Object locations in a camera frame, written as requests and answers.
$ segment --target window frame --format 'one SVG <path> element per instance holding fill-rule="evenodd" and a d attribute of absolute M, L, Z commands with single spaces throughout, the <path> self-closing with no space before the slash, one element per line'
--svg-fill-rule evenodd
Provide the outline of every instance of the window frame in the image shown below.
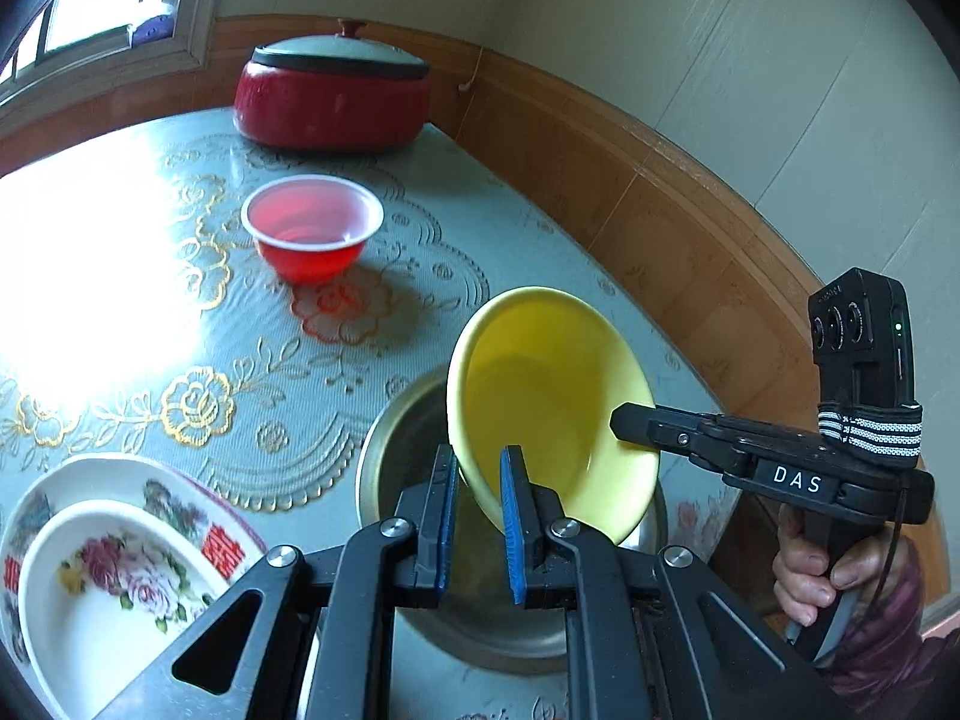
<path fill-rule="evenodd" d="M 216 0 L 163 2 L 176 7 L 169 38 L 131 47 L 126 26 L 119 26 L 43 50 L 56 7 L 51 0 L 43 11 L 37 59 L 21 74 L 14 71 L 0 87 L 7 87 L 0 92 L 0 137 L 117 86 L 203 66 Z"/>

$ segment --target striped strap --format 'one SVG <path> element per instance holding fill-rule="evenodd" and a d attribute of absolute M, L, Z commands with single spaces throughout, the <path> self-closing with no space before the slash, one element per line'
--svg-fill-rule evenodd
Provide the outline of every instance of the striped strap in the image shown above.
<path fill-rule="evenodd" d="M 923 409 L 919 404 L 894 409 L 821 403 L 820 433 L 851 455 L 879 464 L 913 467 L 920 456 Z"/>

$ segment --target white bowl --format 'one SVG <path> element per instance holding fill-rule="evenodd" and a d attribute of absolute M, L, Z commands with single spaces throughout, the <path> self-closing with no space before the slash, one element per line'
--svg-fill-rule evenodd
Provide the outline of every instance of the white bowl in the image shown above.
<path fill-rule="evenodd" d="M 142 509 L 68 506 L 40 530 L 20 572 L 20 624 L 40 686 L 62 718 L 90 720 L 227 587 Z"/>

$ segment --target sleeve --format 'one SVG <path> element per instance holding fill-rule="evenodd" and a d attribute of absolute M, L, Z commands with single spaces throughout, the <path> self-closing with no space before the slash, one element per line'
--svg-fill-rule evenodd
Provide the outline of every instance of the sleeve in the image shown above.
<path fill-rule="evenodd" d="M 851 627 L 824 678 L 860 716 L 904 720 L 933 680 L 960 631 L 947 638 L 920 637 L 923 575 L 917 548 L 909 554 L 896 587 L 868 619 Z"/>

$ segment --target red bowl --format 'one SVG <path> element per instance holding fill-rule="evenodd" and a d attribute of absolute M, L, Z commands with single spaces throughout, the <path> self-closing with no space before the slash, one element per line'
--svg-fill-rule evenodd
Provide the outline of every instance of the red bowl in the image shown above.
<path fill-rule="evenodd" d="M 383 223 L 383 206 L 369 189 L 345 178 L 296 175 L 251 194 L 240 220 L 280 278 L 318 284 L 360 256 Z"/>

